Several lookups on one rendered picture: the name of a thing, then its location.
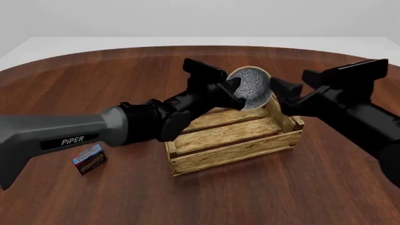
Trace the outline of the grey patterned bowl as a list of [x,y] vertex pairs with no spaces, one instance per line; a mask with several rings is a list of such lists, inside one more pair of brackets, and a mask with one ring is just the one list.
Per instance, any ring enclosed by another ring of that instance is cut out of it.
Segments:
[[270,74],[255,66],[240,67],[233,71],[227,80],[241,78],[240,86],[234,92],[234,97],[244,99],[242,110],[253,110],[263,107],[271,99],[273,92],[270,88]]

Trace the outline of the wooden slat tray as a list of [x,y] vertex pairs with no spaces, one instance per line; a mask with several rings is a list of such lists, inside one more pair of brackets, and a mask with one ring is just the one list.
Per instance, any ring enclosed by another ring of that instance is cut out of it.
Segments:
[[180,176],[292,149],[303,127],[300,117],[282,114],[276,97],[252,110],[213,109],[166,143],[171,174]]

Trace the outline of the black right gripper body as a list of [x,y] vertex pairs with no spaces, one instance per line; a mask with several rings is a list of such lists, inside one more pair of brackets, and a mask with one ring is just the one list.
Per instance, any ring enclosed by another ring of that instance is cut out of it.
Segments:
[[375,80],[386,77],[388,65],[388,59],[368,59],[322,72],[305,70],[302,81],[330,94],[371,94]]

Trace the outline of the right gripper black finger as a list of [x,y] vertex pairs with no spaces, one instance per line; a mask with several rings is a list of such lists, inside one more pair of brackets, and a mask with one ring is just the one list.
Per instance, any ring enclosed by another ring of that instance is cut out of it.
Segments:
[[293,84],[279,78],[272,79],[272,91],[282,99],[296,99],[301,96],[302,84]]
[[279,97],[281,112],[286,116],[312,116],[312,95],[304,97]]

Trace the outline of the small printed food box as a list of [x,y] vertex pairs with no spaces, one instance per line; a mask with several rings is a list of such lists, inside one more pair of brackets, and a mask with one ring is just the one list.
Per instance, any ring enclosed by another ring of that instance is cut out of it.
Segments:
[[76,155],[71,161],[81,175],[87,174],[94,168],[107,161],[106,154],[100,144],[95,144],[84,150],[82,153]]

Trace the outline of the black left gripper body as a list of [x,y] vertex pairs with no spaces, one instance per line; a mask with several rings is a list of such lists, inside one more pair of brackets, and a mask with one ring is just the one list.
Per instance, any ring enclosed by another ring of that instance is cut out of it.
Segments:
[[184,60],[182,69],[189,74],[182,93],[182,108],[228,108],[227,73],[196,59]]

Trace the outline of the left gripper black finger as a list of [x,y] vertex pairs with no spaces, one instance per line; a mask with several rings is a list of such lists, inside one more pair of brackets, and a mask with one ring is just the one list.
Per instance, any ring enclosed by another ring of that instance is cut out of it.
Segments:
[[218,107],[240,111],[244,108],[244,99],[238,99],[231,93],[223,93],[223,95],[219,97]]
[[227,90],[227,93],[229,93],[229,95],[235,97],[234,93],[241,85],[241,78],[227,79],[224,82],[222,82],[222,85]]

